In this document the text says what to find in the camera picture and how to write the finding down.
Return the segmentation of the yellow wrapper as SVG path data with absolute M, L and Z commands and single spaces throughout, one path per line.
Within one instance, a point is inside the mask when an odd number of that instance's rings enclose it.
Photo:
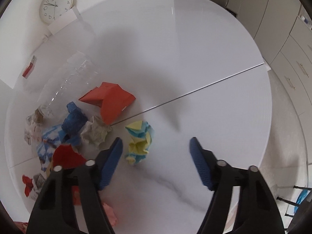
M 130 165 L 139 164 L 146 159 L 152 144 L 154 130 L 147 121 L 135 121 L 125 126 L 130 135 L 128 153 L 125 159 Z

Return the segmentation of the red paper ball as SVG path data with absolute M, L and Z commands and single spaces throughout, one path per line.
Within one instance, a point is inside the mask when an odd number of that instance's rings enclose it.
M 25 185 L 24 194 L 26 197 L 28 197 L 33 189 L 32 179 L 26 175 L 22 175 L 22 182 Z

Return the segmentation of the pink paper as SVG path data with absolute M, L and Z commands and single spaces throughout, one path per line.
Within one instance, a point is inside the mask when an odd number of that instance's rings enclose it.
M 71 188 L 71 191 L 72 191 L 72 197 L 73 197 L 73 204 L 75 206 L 80 206 L 81 200 L 80 200 L 80 193 L 79 193 L 78 186 L 73 186 Z M 115 215 L 113 208 L 109 206 L 107 203 L 105 203 L 104 200 L 101 200 L 101 203 L 102 203 L 104 212 L 106 213 L 106 216 L 108 217 L 109 223 L 111 224 L 112 227 L 116 226 L 117 216 Z

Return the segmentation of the blue paper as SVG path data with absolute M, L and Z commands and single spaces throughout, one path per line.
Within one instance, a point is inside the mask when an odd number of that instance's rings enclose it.
M 88 118 L 74 102 L 67 104 L 67 111 L 68 115 L 61 125 L 61 142 L 77 146 L 81 142 L 79 132 L 88 121 Z

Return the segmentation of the grey paper ball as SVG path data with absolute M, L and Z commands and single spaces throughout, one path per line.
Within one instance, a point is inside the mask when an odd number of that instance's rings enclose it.
M 92 116 L 91 120 L 85 123 L 80 137 L 87 144 L 93 144 L 97 149 L 100 149 L 111 131 L 111 126 L 105 124 L 101 118 Z

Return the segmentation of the blue white printed wrapper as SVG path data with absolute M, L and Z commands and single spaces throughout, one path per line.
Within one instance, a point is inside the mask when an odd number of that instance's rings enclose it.
M 62 144 L 66 135 L 61 126 L 61 124 L 58 124 L 42 131 L 42 142 L 37 146 L 36 152 L 43 172 L 47 170 L 54 151 Z

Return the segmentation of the white card stand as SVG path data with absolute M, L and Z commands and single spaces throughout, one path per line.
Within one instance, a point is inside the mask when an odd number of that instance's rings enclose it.
M 51 32 L 52 35 L 55 35 L 76 19 L 76 12 L 74 11 L 74 9 L 70 9 L 68 12 L 65 12 L 64 15 L 60 16 L 58 19 L 48 25 L 48 30 Z

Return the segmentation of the red white small box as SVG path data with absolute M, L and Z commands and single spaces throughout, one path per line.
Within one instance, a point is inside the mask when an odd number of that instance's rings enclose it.
M 22 74 L 23 78 L 25 78 L 25 79 L 28 78 L 28 76 L 30 75 L 30 73 L 32 72 L 32 70 L 34 68 L 35 62 L 36 62 L 36 56 L 33 55 L 30 63 L 28 64 L 28 66 L 23 71 L 23 74 Z

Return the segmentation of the clear plastic bottle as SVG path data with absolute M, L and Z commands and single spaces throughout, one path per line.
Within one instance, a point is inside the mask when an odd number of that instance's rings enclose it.
M 61 118 L 67 104 L 77 102 L 96 86 L 100 68 L 81 52 L 76 52 L 47 81 L 38 99 L 38 110 L 45 118 Z

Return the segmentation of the brown snack wrapper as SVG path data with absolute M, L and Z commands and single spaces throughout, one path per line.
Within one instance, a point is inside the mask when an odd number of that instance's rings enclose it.
M 42 113 L 38 109 L 36 109 L 32 115 L 32 121 L 36 124 L 42 124 L 43 119 L 44 119 L 44 117 L 43 117 Z

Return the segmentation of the white round wall clock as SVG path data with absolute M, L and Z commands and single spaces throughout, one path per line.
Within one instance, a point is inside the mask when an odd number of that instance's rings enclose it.
M 41 21 L 50 25 L 74 6 L 75 0 L 42 0 L 39 8 Z

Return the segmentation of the newspaper ball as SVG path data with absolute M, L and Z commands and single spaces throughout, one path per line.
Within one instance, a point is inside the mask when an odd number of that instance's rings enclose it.
M 46 178 L 41 174 L 35 174 L 32 179 L 33 188 L 31 190 L 30 196 L 33 200 L 36 200 L 46 182 Z

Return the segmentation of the red torn cardboard sheet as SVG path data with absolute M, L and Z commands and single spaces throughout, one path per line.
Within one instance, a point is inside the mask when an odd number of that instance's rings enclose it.
M 62 144 L 56 148 L 51 159 L 51 170 L 56 166 L 71 169 L 86 163 L 86 159 L 75 151 L 70 144 Z

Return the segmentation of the beige cabinet wall unit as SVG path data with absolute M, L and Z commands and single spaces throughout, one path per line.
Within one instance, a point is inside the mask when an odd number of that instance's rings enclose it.
M 295 31 L 303 33 L 299 0 L 229 0 L 228 10 L 249 31 L 264 60 L 285 87 L 300 119 L 311 119 L 311 58 Z

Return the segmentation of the red paper box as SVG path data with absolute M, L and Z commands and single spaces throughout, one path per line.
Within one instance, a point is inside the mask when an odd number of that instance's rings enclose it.
M 106 125 L 112 124 L 136 97 L 116 83 L 102 82 L 82 97 L 79 101 L 100 108 L 100 116 Z

